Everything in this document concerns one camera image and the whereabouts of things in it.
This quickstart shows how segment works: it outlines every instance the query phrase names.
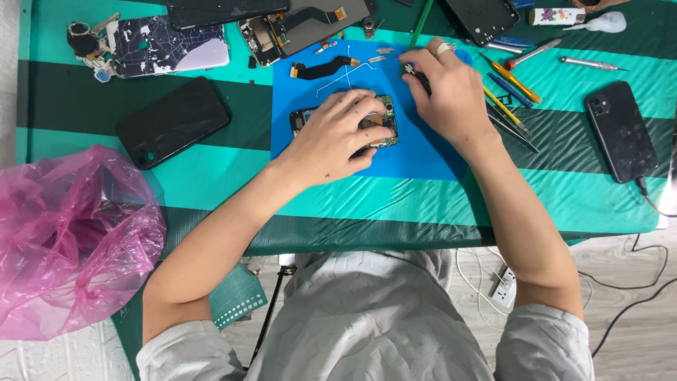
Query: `blue silicone mat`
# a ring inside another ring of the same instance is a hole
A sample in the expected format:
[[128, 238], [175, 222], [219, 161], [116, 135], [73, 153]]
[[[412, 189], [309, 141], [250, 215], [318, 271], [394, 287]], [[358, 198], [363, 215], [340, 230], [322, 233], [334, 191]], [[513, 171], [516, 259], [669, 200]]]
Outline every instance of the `blue silicone mat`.
[[[399, 77], [399, 61], [397, 56], [407, 50], [405, 45], [384, 44], [371, 41], [336, 40], [337, 45], [329, 47], [320, 54], [314, 52], [320, 48], [317, 43], [301, 52], [281, 60], [273, 65], [273, 108], [270, 155], [276, 158], [291, 142], [292, 132], [289, 114], [304, 108], [319, 106], [330, 94], [353, 89], [373, 89], [379, 95], [393, 97], [395, 119], [399, 143], [395, 146], [378, 150], [372, 166], [358, 172], [356, 176], [372, 176], [387, 178], [418, 178], [427, 180], [457, 180], [462, 178], [467, 164], [454, 148], [418, 116], [416, 105], [409, 87]], [[292, 63], [302, 62], [306, 66], [315, 66], [329, 62], [336, 56], [350, 56], [362, 63], [369, 58], [378, 57], [380, 47], [393, 47], [385, 60], [370, 64], [373, 69], [363, 65], [348, 77], [343, 77], [328, 85], [353, 68], [345, 66], [329, 77], [306, 81], [291, 78], [289, 72]], [[467, 64], [472, 65], [470, 54], [464, 50], [456, 50], [456, 55]]]

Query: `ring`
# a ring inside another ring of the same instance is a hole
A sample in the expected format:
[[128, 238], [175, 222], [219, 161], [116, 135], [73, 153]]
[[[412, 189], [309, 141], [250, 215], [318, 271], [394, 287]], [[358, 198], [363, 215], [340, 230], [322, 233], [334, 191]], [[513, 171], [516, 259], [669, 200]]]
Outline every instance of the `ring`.
[[439, 58], [440, 54], [442, 54], [442, 53], [444, 53], [448, 50], [451, 50], [452, 52], [455, 51], [456, 50], [456, 44], [448, 43], [448, 42], [443, 42], [443, 43], [439, 44], [439, 46], [437, 47], [437, 52], [435, 53], [435, 57]]

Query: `phone case with map design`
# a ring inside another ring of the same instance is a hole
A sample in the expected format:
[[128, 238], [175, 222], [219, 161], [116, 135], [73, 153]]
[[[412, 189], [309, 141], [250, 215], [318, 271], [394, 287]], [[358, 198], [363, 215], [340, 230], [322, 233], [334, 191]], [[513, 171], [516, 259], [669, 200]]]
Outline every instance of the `phone case with map design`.
[[118, 20], [106, 26], [113, 67], [121, 78], [225, 66], [223, 25], [177, 31], [167, 15]]

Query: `sleeve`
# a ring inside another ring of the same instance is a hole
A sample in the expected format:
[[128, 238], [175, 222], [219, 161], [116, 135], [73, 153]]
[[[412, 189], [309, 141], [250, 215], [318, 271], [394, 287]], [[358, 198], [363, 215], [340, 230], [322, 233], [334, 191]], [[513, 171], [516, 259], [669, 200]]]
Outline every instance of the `sleeve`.
[[588, 327], [552, 307], [515, 308], [496, 347], [497, 381], [593, 381]]
[[246, 375], [211, 321], [169, 328], [141, 348], [136, 363], [141, 381], [241, 381]]

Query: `yellow screwdriver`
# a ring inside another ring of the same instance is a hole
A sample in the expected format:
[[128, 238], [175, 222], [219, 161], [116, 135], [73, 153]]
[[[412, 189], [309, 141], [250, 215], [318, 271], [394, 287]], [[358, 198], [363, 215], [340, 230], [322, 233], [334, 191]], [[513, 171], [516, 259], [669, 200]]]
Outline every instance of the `yellow screwdriver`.
[[517, 87], [519, 91], [524, 93], [527, 98], [530, 100], [533, 100], [536, 103], [541, 102], [541, 97], [536, 95], [535, 92], [531, 91], [528, 87], [524, 86], [520, 81], [517, 81], [517, 78], [515, 78], [514, 75], [512, 75], [511, 72], [507, 71], [506, 69], [503, 68], [503, 66], [500, 66], [498, 62], [494, 62], [490, 60], [487, 56], [485, 56], [482, 53], [477, 52], [482, 58], [484, 58], [489, 66], [492, 67], [492, 69], [497, 72], [501, 77], [503, 77], [506, 81], [510, 82], [513, 86]]

